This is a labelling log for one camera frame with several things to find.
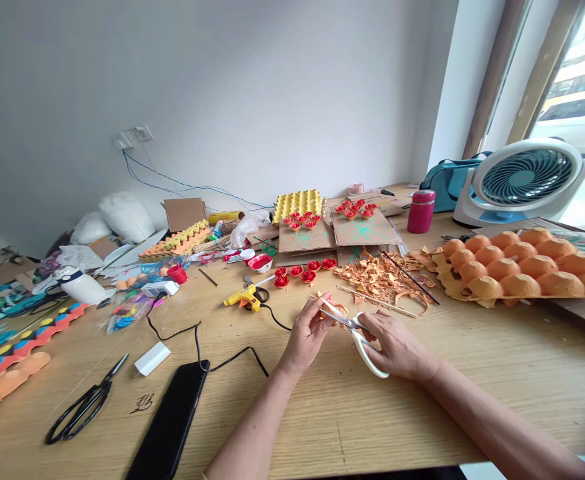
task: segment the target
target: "white plastic bag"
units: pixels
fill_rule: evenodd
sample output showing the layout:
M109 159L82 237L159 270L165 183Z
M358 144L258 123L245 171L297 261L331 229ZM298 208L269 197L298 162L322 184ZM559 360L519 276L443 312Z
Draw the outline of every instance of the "white plastic bag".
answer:
M230 233L230 247L237 249L245 247L245 239L250 233L255 233L261 227L270 224L270 214L266 210L247 212L239 225Z
M72 245L89 245L111 233L112 230L107 226L101 212L90 212L86 213L74 227L70 243Z
M60 247L61 254L57 257L60 265L76 267L82 272L103 266L103 260L90 247L83 245L68 245Z
M154 233L147 210L128 192L117 192L102 198L99 210L110 228L129 242L142 242Z

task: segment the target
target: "white-handled scissors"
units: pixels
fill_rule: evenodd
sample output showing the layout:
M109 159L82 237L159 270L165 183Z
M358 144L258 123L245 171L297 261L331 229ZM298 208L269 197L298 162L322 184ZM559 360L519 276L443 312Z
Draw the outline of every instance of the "white-handled scissors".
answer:
M356 330L357 327L359 327L363 330L369 331L359 321L359 315L361 315L362 312L357 313L357 315L355 315L354 318L347 318L347 317L340 315L339 312L337 311L337 309L334 308L332 305L330 305L327 301L325 301L323 299L321 299L321 300L328 306L328 308L330 308L330 310L332 310L333 313L330 313L329 311L325 311L323 309L320 309L320 310L323 313L325 313L328 317L331 317L331 318L335 319L337 322L341 323L342 325L345 325L346 327L348 327L348 329L350 330L350 333L352 334L354 344L357 346L357 350L359 351L361 358L364 360L366 367L368 367L370 369L370 371L372 373L374 373L377 377L388 378L390 376L389 373L381 371L377 367L374 366L374 364L370 360L370 357L368 357L368 354L366 353L366 350L364 349L363 344L365 343L366 345L369 345L372 348L374 348L374 346L368 340L366 340L366 338L363 335L361 335L361 333L357 332L357 330Z

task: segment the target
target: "pink water bottle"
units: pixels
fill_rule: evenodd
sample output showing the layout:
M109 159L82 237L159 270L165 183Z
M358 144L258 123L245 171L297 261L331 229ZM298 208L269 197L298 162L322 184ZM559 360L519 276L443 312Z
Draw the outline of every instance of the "pink water bottle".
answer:
M436 195L434 190L418 190L412 195L412 205L408 214L409 232L425 233L430 230Z

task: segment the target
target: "person's left hand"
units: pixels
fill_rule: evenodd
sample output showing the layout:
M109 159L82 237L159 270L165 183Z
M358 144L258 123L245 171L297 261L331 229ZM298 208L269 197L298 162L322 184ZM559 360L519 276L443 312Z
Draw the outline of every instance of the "person's left hand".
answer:
M321 298L335 305L331 300L331 291L324 293ZM277 365L279 370L294 377L301 377L308 370L330 327L337 324L331 317L321 318L319 309L323 306L321 299L310 299L306 302L292 326L290 340Z

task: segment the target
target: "blue wire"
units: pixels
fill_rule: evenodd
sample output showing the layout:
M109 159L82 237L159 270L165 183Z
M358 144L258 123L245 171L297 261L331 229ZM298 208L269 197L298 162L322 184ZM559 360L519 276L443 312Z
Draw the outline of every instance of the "blue wire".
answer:
M208 187L208 186L205 186L205 187L195 187L195 186L193 186L193 185L188 185L187 183L182 183L182 182L179 182L178 180L175 180L175 179L173 179L173 178L170 178L170 177L168 177L167 175L164 175L164 174L162 174L162 173L159 173L159 172L157 172L157 171L155 171L155 170L153 170L153 169L151 169L151 168L147 167L146 165L142 164L141 162L139 162L139 161L135 160L134 158L130 157L130 156L129 156L129 155L128 155L128 154L127 154L125 151L123 151L123 159L125 160L125 165L126 165L126 167L127 167L127 171L128 171L128 173L130 174L130 176L131 176L132 178L134 178L136 181L138 181L138 182L141 182L141 183L142 183L142 184L144 184L144 185L147 185L148 187L156 188L156 189L159 189L159 190L162 190L162 191L168 192L168 193L176 193L176 194L177 194L177 195L179 195L181 198L185 198L183 195L181 195L181 193L179 193L179 192L181 192L181 191L188 191L188 190L194 190L194 189L212 190L212 191L214 191L214 192L216 192L216 193L222 193L222 194L224 194L224 195L228 195L228 196L230 196L230 197L233 197L233 198L237 199L237 200L238 200L240 203L241 203L241 200L243 200L243 201L246 201L246 202L248 202L248 203L253 203L253 202L251 202L251 201L248 201L248 200L242 199L241 197L237 197L237 196L235 196L235 195L232 195L230 192L227 192L227 191L225 191L225 190L223 190L223 189L220 189L219 187ZM134 173L134 170L132 169L132 167L130 166L129 162L127 161L128 159L130 159L130 160L134 161L135 163L137 163L138 165L142 166L143 168L145 168L145 169L148 169L148 170L150 170L151 172L154 172L154 173L156 173L157 175L161 175L162 177L165 177L165 178L167 178L167 179L169 179L169 180L172 180L172 181L174 181L174 182L176 182L176 183L179 183L180 185L185 185L186 187L189 187L189 188L187 188L187 189L181 189L181 190L170 190L170 189L166 189L166 188L163 188L163 187L159 187L158 185L152 185L151 183L144 182L143 180L141 180L141 179L140 179L140 178L139 178L139 177L136 175L136 173ZM265 207L265 206L263 206L263 205L260 205L259 203L254 203L254 205L259 205L260 207L267 208L267 207ZM222 211L222 210L218 210L218 209L215 209L215 208L212 208L212 207L208 207L207 205L206 205L206 208L209 208L210 210L214 210L214 211ZM255 210L260 210L260 208L257 208L257 209L250 209L250 210L247 210L247 211L255 211Z
M220 188L220 187L210 187L210 186L207 186L207 185L206 185L206 186L203 186L203 187L196 187L195 185L188 185L187 183L183 183L183 182L180 182L180 181L178 181L178 180L175 180L174 178L168 177L167 175L164 175L163 173L159 173L159 172L157 172L156 170L153 170L153 169L151 169L151 168L150 168L150 167L148 167L147 165L144 165L144 164L142 164L141 162L139 162L139 161L135 160L134 158L130 157L130 155L128 155L128 154L125 152L125 150L123 150L123 156L124 156L124 157L126 157L126 160L127 160L127 159L130 159L130 160L132 160L133 162L135 162L136 164L138 164L138 165L142 166L143 168L145 168L145 169L147 169L147 170L150 170L151 172L153 172L153 173L156 173L157 175L161 175L163 178L166 178L166 179L168 179L168 180L172 180L173 182L175 182L175 183L178 183L178 184L180 184L180 185L183 185L184 187L189 187L189 188L187 188L187 189L181 189L181 190L169 190L169 191L172 191L172 192L180 192L180 191L188 191L188 190L192 190L192 189L212 190L212 191L215 191L215 192L217 192L217 193L222 193L222 194L224 194L224 195L228 195L228 196L230 196L230 197L233 197L234 199L237 199L239 202L240 202L240 201L244 201L244 202L247 202L247 203L251 203L252 205L258 205L258 206L259 206L259 207L261 207L261 208L268 208L268 207L266 207L265 205L261 205L260 203L251 202L251 201L249 201L249 200L246 200L246 199L243 199L243 198L241 198L241 197L238 197L237 195L233 195L233 194L231 194L229 191L227 191L227 190L225 190L225 189L222 189L222 188Z

